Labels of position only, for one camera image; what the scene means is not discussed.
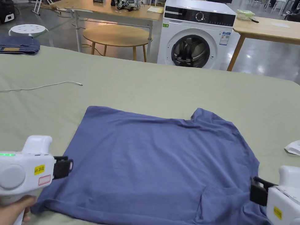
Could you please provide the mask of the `person's left hand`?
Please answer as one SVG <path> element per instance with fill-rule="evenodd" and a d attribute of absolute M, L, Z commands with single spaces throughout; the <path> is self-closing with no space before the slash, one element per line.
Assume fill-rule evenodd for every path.
<path fill-rule="evenodd" d="M 35 202 L 35 196 L 27 195 L 10 205 L 3 206 L 0 204 L 0 225 L 13 225 L 22 212 L 24 215 L 21 224 L 28 222 L 30 220 L 28 212 Z"/>

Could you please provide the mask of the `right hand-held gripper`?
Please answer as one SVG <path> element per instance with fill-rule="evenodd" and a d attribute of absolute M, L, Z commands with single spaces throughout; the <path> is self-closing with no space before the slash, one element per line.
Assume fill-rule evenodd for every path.
<path fill-rule="evenodd" d="M 250 179 L 250 200 L 266 207 L 273 225 L 300 225 L 300 167 L 279 168 L 279 184 Z"/>

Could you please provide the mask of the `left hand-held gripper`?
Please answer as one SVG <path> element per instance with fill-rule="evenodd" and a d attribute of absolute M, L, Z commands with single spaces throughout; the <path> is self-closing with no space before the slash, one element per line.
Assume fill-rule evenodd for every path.
<path fill-rule="evenodd" d="M 0 151 L 0 204 L 10 205 L 24 196 L 37 197 L 39 190 L 55 179 L 65 178 L 73 169 L 67 156 L 49 153 L 52 137 L 29 136 L 21 151 Z M 13 225 L 22 225 L 22 212 Z"/>

